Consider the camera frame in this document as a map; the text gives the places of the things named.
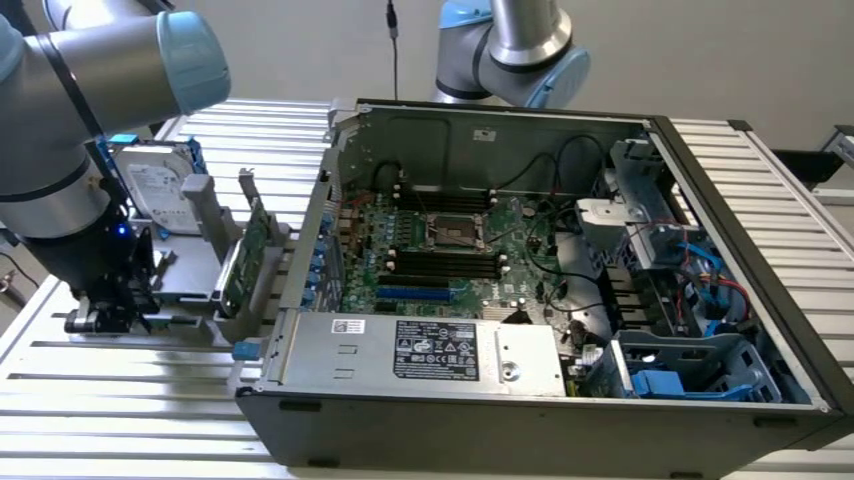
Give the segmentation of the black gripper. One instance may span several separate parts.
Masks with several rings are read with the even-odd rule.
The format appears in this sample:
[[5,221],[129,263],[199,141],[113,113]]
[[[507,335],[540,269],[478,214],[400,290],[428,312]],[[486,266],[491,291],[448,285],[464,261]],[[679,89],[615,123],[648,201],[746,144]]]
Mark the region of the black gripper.
[[27,248],[79,301],[65,315],[68,334],[128,334],[136,325],[152,330],[145,317],[160,311],[160,302],[149,228],[135,231],[124,213],[107,212],[71,235],[29,238]]

